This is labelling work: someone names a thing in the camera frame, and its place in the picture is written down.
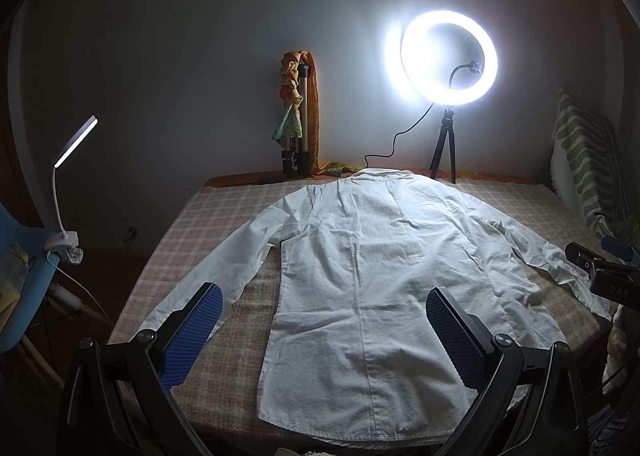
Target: tripod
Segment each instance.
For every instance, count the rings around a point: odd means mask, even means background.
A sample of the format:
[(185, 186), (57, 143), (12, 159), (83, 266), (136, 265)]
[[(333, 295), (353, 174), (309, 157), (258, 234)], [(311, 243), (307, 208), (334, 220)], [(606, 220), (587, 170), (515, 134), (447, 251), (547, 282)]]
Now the tripod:
[(440, 166), (440, 158), (442, 158), (442, 150), (444, 149), (444, 140), (449, 135), (449, 155), (451, 159), (451, 183), (456, 182), (456, 138), (453, 134), (453, 110), (446, 108), (444, 110), (444, 116), (442, 117), (442, 126), (440, 127), (440, 136), (438, 136), (438, 143), (436, 150), (433, 152), (433, 158), (431, 159), (431, 179), (436, 179), (438, 173), (438, 167)]

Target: shirt sleeve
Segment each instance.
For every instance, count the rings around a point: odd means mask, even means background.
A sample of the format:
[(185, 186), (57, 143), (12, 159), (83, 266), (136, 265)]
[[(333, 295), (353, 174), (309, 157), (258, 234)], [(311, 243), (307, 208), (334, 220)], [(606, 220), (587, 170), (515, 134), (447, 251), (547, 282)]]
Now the shirt sleeve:
[(306, 227), (316, 199), (316, 186), (308, 185), (264, 209), (202, 259), (142, 321), (138, 331), (158, 330), (175, 310), (189, 302), (204, 282), (220, 287), (223, 309), (209, 338), (229, 317), (231, 305), (258, 273), (272, 246), (297, 235)]
[(590, 292), (589, 277), (567, 261), (564, 251), (484, 201), (463, 192), (460, 192), (460, 197), (467, 208), (477, 211), (482, 219), (505, 236), (512, 250), (526, 264), (546, 271), (557, 284), (567, 285), (591, 313), (611, 319), (609, 301)]

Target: blue chair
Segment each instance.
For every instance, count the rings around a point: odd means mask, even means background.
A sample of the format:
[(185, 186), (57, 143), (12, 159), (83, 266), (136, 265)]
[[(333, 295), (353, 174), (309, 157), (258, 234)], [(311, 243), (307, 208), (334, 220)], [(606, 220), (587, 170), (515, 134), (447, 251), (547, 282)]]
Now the blue chair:
[(9, 250), (11, 243), (17, 243), (30, 258), (35, 257), (35, 262), (31, 264), (24, 282), (20, 300), (0, 332), (0, 353), (10, 350), (20, 341), (47, 293), (49, 283), (56, 271), (54, 266), (57, 266), (60, 260), (56, 254), (52, 253), (49, 258), (51, 263), (49, 263), (44, 250), (45, 242), (53, 234), (54, 232), (48, 230), (21, 225), (6, 208), (0, 205), (0, 255), (4, 255)]

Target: desk lamp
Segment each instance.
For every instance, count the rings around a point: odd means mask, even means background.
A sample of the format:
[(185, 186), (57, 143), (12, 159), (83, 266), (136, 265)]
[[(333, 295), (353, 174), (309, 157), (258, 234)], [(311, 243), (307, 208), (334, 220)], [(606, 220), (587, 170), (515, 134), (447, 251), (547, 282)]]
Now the desk lamp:
[[(429, 49), (425, 33), (438, 24), (454, 24), (465, 29), (478, 41), (484, 55), (484, 64), (469, 62), (457, 66), (451, 72), (447, 87), (439, 84), (430, 76)], [(460, 13), (439, 10), (424, 13), (415, 18), (402, 36), (400, 47), (402, 65), (414, 87), (433, 102), (445, 106), (438, 143), (431, 159), (431, 178), (435, 179), (440, 165), (444, 142), (449, 136), (449, 153), (451, 158), (451, 182), (456, 182), (456, 149), (453, 134), (453, 110), (455, 105), (470, 103), (484, 95), (494, 84), (498, 73), (498, 57), (489, 35), (478, 23)], [(472, 73), (481, 73), (480, 79), (466, 89), (452, 89), (454, 75), (461, 69), (468, 68)]]
[(51, 188), (53, 190), (53, 202), (56, 206), (56, 217), (58, 219), (58, 228), (60, 232), (52, 236), (44, 245), (45, 250), (52, 251), (58, 254), (65, 261), (73, 264), (80, 264), (82, 261), (82, 249), (78, 248), (78, 233), (67, 232), (62, 226), (60, 220), (60, 209), (58, 208), (58, 197), (56, 196), (56, 169), (62, 165), (64, 160), (80, 145), (80, 142), (91, 132), (91, 129), (98, 123), (98, 119), (95, 116), (89, 118), (84, 125), (71, 137), (62, 152), (58, 156), (58, 159), (53, 163), (53, 169), (51, 173)]

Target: tripod leg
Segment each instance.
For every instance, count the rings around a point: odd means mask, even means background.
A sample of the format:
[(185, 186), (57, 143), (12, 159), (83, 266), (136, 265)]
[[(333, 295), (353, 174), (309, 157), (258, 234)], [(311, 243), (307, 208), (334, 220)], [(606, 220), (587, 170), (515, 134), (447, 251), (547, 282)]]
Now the tripod leg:
[(433, 152), (433, 158), (431, 159), (431, 179), (436, 179), (438, 173), (438, 167), (440, 167), (440, 158), (442, 158), (442, 150), (444, 149), (444, 140), (447, 137), (447, 128), (444, 125), (440, 128), (440, 136), (438, 136), (438, 143), (436, 144), (436, 150)]
[(453, 126), (449, 127), (449, 155), (451, 158), (451, 183), (456, 183), (456, 138), (453, 136)]

